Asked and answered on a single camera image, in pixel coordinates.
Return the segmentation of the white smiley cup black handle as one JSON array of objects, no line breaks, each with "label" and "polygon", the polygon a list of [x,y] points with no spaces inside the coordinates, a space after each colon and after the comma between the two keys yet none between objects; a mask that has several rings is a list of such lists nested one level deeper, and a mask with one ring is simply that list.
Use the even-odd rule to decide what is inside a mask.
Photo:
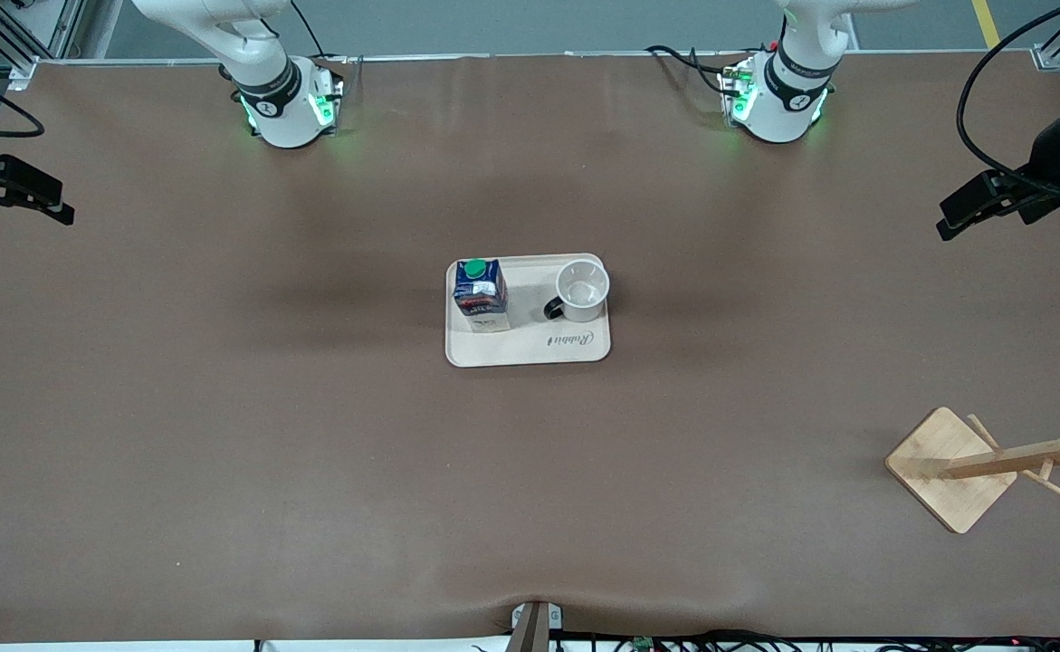
[{"label": "white smiley cup black handle", "polygon": [[603,264],[575,260],[559,268],[555,296],[543,305],[547,321],[589,322],[599,317],[611,290],[611,277]]}]

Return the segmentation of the blue milk carton green cap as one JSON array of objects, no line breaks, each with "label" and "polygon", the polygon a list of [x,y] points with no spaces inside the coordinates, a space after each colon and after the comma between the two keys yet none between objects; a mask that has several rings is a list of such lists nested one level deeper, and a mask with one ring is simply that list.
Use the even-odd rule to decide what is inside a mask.
[{"label": "blue milk carton green cap", "polygon": [[473,257],[454,271],[454,304],[475,333],[511,330],[508,286],[500,260]]}]

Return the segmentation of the beige rabbit print tray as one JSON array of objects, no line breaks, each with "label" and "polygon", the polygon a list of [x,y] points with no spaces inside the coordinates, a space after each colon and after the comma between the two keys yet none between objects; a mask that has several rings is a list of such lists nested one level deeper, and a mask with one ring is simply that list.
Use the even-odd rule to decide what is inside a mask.
[{"label": "beige rabbit print tray", "polygon": [[599,255],[504,255],[498,259],[510,294],[511,327],[495,333],[473,331],[454,302],[456,263],[445,271],[445,356],[458,368],[540,366],[596,362],[611,351],[611,319],[605,303],[591,321],[558,317],[548,321],[545,309],[556,296],[556,275],[564,264],[584,260],[603,264]]}]

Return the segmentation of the wooden mug stand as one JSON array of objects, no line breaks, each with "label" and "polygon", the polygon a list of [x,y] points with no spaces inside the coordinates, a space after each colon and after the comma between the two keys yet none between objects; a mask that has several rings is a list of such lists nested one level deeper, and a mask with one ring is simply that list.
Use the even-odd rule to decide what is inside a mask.
[{"label": "wooden mug stand", "polygon": [[933,409],[885,458],[885,466],[948,532],[964,535],[1018,479],[1058,495],[1060,435],[1002,446],[976,415]]}]

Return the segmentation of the brown table cover sheet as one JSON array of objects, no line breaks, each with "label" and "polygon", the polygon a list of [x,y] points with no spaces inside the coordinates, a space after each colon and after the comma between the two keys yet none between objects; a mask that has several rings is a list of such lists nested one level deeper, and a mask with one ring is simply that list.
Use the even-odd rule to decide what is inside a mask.
[{"label": "brown table cover sheet", "polygon": [[[368,61],[301,151],[210,66],[42,67],[0,151],[77,217],[0,210],[0,641],[1059,636],[1060,498],[952,535],[884,463],[939,406],[1060,434],[1060,211],[934,227],[976,59],[852,55],[787,146],[643,55]],[[604,359],[448,362],[448,265],[578,253]]]}]

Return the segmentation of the aluminium frame with black bars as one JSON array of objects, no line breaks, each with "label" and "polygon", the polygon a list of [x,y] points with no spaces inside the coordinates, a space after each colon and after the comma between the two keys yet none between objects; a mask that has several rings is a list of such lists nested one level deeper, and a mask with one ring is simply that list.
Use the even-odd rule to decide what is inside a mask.
[{"label": "aluminium frame with black bars", "polygon": [[23,90],[38,63],[61,61],[91,1],[0,0],[0,78]]}]

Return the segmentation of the metal table edge bracket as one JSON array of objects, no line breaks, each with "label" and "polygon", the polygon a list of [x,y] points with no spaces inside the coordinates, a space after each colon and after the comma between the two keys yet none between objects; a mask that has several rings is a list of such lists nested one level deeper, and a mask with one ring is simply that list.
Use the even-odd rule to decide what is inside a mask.
[{"label": "metal table edge bracket", "polygon": [[505,652],[564,652],[558,634],[563,630],[563,609],[543,601],[513,607],[512,632]]}]

